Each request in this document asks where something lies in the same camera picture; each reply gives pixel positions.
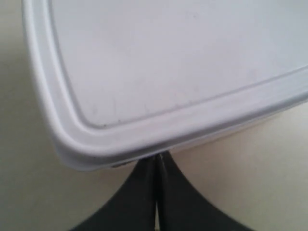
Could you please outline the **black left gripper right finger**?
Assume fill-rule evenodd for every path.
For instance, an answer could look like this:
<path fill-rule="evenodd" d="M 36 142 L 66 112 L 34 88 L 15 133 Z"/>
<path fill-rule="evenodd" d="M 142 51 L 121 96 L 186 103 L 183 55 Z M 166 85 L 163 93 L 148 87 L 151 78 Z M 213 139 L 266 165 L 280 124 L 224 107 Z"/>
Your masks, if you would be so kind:
<path fill-rule="evenodd" d="M 251 230 L 206 200 L 168 151 L 157 155 L 157 210 L 162 231 Z"/>

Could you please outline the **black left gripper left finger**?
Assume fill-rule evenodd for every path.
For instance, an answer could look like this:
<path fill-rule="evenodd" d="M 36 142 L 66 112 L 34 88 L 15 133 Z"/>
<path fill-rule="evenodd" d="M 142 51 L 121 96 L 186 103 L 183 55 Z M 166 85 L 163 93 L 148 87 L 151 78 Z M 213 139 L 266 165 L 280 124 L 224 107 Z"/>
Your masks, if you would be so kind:
<path fill-rule="evenodd" d="M 153 231 L 156 201 L 155 158 L 137 162 L 119 190 L 74 231 Z"/>

